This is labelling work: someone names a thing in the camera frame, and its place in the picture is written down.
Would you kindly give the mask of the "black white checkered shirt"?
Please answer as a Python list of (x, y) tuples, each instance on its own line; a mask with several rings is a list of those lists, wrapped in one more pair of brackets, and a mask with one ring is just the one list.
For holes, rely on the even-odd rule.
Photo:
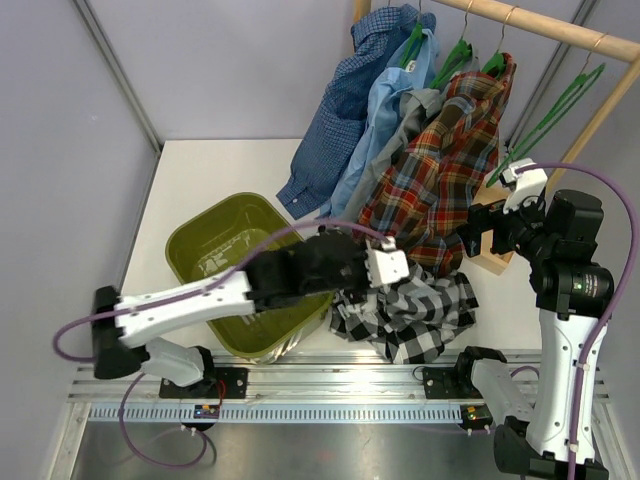
[(479, 307), (468, 277), (437, 278), (415, 262), (409, 276), (376, 292), (376, 307), (354, 313), (342, 295), (332, 305), (329, 330), (348, 342), (368, 342), (393, 364), (425, 364), (473, 327)]

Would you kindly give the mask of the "red plaid shirt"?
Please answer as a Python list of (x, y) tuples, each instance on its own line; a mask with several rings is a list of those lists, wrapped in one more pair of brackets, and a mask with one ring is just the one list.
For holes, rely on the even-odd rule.
[(440, 112), (386, 168), (358, 222), (395, 238), (410, 260), (437, 277), (459, 268), (458, 227), (485, 176), (499, 163), (499, 123), (517, 65), (455, 76)]

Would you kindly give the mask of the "green hanger of plaid shirt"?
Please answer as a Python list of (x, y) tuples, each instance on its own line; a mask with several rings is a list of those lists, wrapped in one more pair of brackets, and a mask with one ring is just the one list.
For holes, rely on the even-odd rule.
[(504, 38), (505, 38), (506, 25), (508, 24), (511, 16), (513, 15), (513, 12), (518, 8), (519, 8), (518, 5), (513, 6), (507, 13), (506, 17), (502, 22), (500, 41), (496, 47), (496, 50), (494, 54), (487, 60), (484, 66), (481, 68), (481, 72), (483, 74), (488, 75), (494, 79), (499, 79), (506, 70), (506, 61), (504, 59), (504, 53), (502, 52), (501, 47), (503, 45)]

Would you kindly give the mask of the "green hanger with metal hook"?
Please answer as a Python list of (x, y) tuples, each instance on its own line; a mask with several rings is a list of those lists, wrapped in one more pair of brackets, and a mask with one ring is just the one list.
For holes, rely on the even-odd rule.
[(525, 158), (526, 154), (529, 153), (530, 150), (555, 127), (555, 125), (574, 107), (574, 105), (600, 78), (601, 74), (606, 68), (605, 62), (601, 63), (598, 67), (594, 68), (588, 73), (585, 72), (585, 69), (589, 64), (591, 55), (594, 53), (595, 49), (600, 45), (600, 43), (606, 36), (607, 33), (602, 33), (600, 35), (600, 37), (590, 49), (579, 74), (565, 88), (565, 90), (558, 97), (558, 99), (549, 109), (546, 115), (538, 122), (538, 124), (524, 137), (524, 139), (520, 143), (518, 143), (509, 151), (507, 156), (498, 165), (498, 167), (485, 183), (485, 186), (487, 188), (492, 187), (499, 180), (500, 174), (505, 171), (510, 164)]

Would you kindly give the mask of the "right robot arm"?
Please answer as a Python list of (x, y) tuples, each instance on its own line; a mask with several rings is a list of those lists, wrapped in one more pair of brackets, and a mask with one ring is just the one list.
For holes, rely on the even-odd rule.
[(559, 190), (550, 206), (529, 196), (513, 210), (504, 200), (475, 204), (459, 227), (467, 254), (480, 252), (493, 234), (498, 253), (516, 252), (529, 262), (542, 339), (536, 400), (528, 403), (504, 356), (468, 347), (454, 371), (456, 389), (483, 397), (496, 424), (494, 459), (503, 473), (541, 479), (606, 479), (597, 460), (591, 411), (599, 340), (587, 338), (613, 296), (609, 270), (593, 262), (604, 218), (596, 197)]

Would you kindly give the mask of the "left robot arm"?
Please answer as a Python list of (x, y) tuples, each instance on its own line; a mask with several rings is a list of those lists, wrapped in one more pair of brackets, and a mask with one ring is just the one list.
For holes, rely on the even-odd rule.
[(96, 291), (91, 323), (93, 374), (116, 380), (134, 373), (168, 381), (191, 398), (218, 391), (211, 352), (165, 339), (182, 327), (294, 306), (331, 291), (367, 293), (379, 286), (383, 248), (328, 231), (275, 250), (261, 248), (239, 267), (213, 279), (121, 298), (112, 287)]

